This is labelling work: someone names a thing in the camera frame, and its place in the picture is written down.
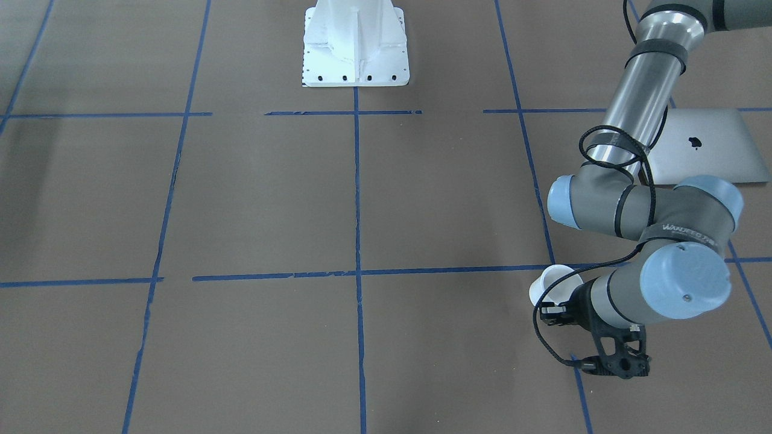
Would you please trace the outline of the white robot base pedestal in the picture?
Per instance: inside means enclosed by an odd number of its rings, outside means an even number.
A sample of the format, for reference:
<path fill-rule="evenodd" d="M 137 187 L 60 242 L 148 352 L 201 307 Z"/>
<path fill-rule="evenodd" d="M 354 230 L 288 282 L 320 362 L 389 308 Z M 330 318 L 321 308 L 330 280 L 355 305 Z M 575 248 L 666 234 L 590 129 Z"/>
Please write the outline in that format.
<path fill-rule="evenodd" d="M 318 1 L 303 30 L 303 86 L 410 82 L 405 12 L 392 1 Z"/>

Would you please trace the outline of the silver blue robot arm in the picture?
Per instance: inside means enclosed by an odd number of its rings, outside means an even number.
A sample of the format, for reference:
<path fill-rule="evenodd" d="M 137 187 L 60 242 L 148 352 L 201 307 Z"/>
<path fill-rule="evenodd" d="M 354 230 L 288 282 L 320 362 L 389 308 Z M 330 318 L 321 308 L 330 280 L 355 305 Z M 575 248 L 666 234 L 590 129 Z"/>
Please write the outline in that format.
<path fill-rule="evenodd" d="M 733 184 L 695 175 L 672 189 L 638 185 L 665 108 L 689 53 L 714 32 L 770 26 L 769 1 L 653 1 L 609 110 L 581 146 L 584 164 L 548 194 L 549 217 L 576 230 L 634 241 L 640 256 L 581 284 L 570 297 L 540 309 L 549 325 L 590 322 L 618 329 L 715 310 L 731 294 L 726 245 L 739 226 L 744 199 Z"/>

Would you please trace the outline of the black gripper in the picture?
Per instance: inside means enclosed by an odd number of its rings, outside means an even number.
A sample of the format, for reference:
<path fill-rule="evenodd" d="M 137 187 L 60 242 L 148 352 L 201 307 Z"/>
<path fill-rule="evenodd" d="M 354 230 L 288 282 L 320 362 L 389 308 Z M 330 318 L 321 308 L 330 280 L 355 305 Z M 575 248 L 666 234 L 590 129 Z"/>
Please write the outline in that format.
<path fill-rule="evenodd" d="M 540 317 L 548 327 L 580 326 L 587 332 L 595 329 L 596 310 L 591 299 L 595 281 L 581 284 L 562 306 L 540 306 Z"/>

